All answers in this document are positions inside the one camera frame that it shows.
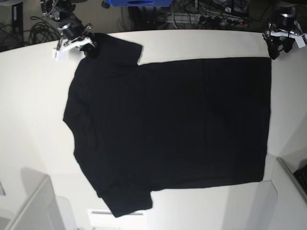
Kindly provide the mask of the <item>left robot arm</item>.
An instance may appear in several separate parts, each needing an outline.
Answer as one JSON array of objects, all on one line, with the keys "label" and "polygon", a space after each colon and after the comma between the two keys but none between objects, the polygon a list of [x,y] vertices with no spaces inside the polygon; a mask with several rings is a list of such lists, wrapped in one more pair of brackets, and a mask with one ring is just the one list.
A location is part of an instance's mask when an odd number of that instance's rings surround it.
[{"label": "left robot arm", "polygon": [[303,6],[302,0],[276,1],[268,27],[262,33],[271,59],[277,59],[282,51],[289,53],[294,44],[298,48],[307,46],[307,34],[297,19],[299,6]]}]

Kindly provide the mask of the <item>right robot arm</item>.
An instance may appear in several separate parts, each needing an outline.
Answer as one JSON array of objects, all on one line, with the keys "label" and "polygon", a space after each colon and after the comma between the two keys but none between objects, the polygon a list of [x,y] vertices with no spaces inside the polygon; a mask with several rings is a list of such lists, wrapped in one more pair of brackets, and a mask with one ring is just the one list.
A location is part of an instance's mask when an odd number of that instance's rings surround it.
[{"label": "right robot arm", "polygon": [[83,25],[73,13],[75,4],[70,0],[42,0],[40,2],[43,17],[57,23],[60,37],[53,49],[54,59],[64,58],[73,50],[82,51],[86,56],[95,58],[99,54],[99,44],[90,32],[92,25]]}]

